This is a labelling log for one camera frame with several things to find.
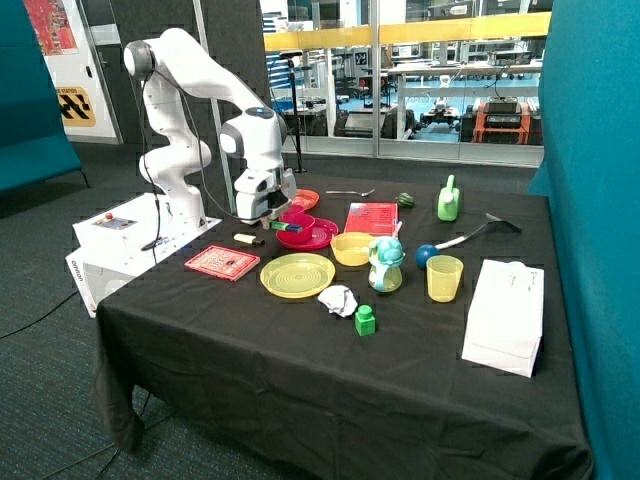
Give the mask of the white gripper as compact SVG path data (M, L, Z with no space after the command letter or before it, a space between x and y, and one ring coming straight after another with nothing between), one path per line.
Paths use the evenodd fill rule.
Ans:
M269 229L269 220L283 221L297 193L292 169L245 170L234 182L238 218L245 223L260 221Z

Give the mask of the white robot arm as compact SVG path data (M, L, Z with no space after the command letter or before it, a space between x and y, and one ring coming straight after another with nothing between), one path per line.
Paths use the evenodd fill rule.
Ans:
M123 58L131 77L144 86L150 127L169 141L146 153L139 168L167 196L173 226L203 226L200 191L187 184L185 177L211 161L209 147L188 126L181 101L185 94L226 101L240 111L218 131L222 151L246 162L234 182L240 220L247 224L275 220L291 207L297 187L281 155L286 124L239 77L179 28L168 29L155 39L129 43Z

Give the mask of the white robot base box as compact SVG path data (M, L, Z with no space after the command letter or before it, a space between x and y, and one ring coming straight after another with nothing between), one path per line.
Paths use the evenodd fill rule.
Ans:
M194 228L172 219L163 195L144 193L73 225L79 248L66 257L90 317L115 293L220 223Z

